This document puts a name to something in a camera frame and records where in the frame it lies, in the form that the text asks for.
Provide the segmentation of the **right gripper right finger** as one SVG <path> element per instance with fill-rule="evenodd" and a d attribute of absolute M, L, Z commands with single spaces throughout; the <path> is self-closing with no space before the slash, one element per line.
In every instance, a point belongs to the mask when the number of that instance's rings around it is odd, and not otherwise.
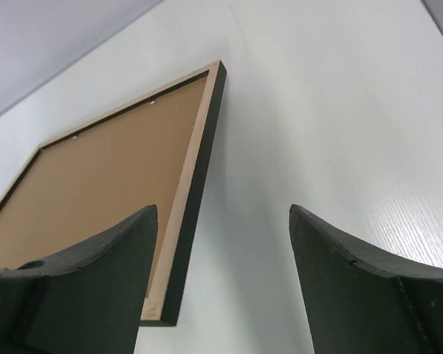
<path fill-rule="evenodd" d="M 443 353 L 443 268 L 292 205 L 289 234 L 316 353 Z"/>

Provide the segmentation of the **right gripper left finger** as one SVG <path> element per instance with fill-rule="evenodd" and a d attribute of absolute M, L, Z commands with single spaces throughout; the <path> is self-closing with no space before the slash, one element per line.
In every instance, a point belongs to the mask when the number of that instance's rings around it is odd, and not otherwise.
<path fill-rule="evenodd" d="M 0 353 L 132 353 L 157 208 L 17 269 L 0 269 Z"/>

